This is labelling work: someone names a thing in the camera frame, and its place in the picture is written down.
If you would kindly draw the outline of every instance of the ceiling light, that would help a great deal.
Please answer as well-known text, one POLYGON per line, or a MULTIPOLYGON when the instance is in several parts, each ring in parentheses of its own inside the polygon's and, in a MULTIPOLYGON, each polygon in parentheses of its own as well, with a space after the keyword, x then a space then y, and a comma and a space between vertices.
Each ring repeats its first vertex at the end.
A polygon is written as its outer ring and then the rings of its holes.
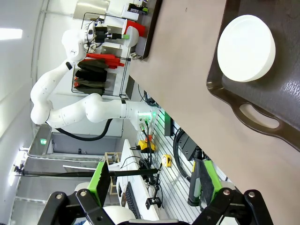
POLYGON ((0 40, 20 39, 22 33, 21 29, 0 28, 0 40))

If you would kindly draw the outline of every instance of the desk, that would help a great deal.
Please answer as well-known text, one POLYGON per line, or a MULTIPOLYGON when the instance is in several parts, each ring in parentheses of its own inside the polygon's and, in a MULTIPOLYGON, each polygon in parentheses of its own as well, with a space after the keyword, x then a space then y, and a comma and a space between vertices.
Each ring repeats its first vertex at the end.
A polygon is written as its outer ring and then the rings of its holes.
POLYGON ((300 153, 244 126, 206 79, 226 0, 164 0, 149 57, 130 75, 241 190, 259 190, 275 224, 299 224, 300 153))
MULTIPOLYGON (((122 158, 120 161, 120 166, 122 166, 124 163, 124 167, 121 169, 121 171, 126 170, 138 170, 139 165, 133 162, 138 162, 138 158, 131 157, 125 161, 126 158, 129 156, 134 156, 132 150, 129 149, 130 144, 129 141, 126 139, 123 146, 122 151, 122 158)), ((148 190, 144 184, 144 181, 140 175, 138 176, 126 176, 126 177, 118 177, 117 178, 117 190, 120 185, 122 189, 122 193, 125 192, 126 186, 128 181, 131 183, 132 190, 135 195, 135 201, 137 204, 137 207, 139 209, 140 215, 145 220, 159 220, 158 214, 156 212, 156 208, 154 205, 150 206, 149 210, 146 208, 146 200, 147 198, 150 198, 148 190)))

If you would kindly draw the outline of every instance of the white bowl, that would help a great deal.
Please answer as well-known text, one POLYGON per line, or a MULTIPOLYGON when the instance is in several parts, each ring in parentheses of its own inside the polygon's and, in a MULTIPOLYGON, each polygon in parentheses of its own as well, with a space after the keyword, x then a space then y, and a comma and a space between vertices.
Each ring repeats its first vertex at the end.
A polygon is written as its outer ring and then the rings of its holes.
POLYGON ((135 46, 139 40, 139 31, 136 28, 129 26, 126 34, 129 35, 129 39, 125 39, 125 45, 128 48, 135 46))
POLYGON ((226 77, 248 82, 269 71, 275 52, 268 26, 256 16, 242 15, 224 29, 217 47, 217 60, 226 77))

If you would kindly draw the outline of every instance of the yellow tape measure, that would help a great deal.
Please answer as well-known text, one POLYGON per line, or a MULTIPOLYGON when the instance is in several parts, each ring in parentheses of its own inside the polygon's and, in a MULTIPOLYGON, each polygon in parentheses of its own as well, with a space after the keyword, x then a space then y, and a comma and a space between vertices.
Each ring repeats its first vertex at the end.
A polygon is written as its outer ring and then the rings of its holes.
POLYGON ((170 155, 163 155, 161 157, 161 163, 163 164, 163 166, 165 167, 170 167, 171 166, 171 156, 170 155))

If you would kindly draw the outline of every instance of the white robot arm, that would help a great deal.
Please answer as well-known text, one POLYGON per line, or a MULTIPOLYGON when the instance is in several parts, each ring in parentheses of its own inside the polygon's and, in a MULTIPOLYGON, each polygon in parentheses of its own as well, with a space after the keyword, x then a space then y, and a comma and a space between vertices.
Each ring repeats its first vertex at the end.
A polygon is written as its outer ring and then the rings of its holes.
POLYGON ((72 105, 54 110, 52 103, 47 100, 67 71, 86 57, 87 50, 84 45, 90 45, 89 40, 94 39, 94 27, 94 23, 91 23, 86 31, 68 30, 64 33, 62 43, 66 49, 67 60, 56 69, 42 75, 32 88, 30 96, 34 107, 31 119, 36 124, 47 122, 53 128, 61 128, 79 122, 85 116, 94 123, 119 118, 129 119, 136 130, 141 130, 142 126, 146 127, 145 120, 150 123, 153 118, 154 108, 145 102, 124 100, 104 102, 99 94, 94 93, 72 105))

